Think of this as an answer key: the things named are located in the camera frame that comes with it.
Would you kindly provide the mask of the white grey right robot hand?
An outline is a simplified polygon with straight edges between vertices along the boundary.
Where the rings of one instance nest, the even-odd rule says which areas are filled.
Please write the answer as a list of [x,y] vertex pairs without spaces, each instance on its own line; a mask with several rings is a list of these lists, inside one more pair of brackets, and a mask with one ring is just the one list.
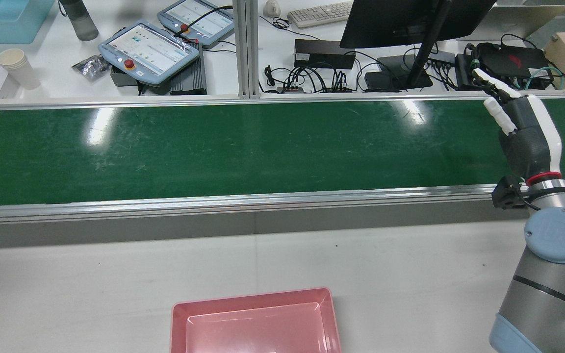
[[500,127],[499,141],[511,171],[529,186],[561,179],[562,140],[540,98],[512,89],[480,68],[472,76],[489,95],[484,107]]

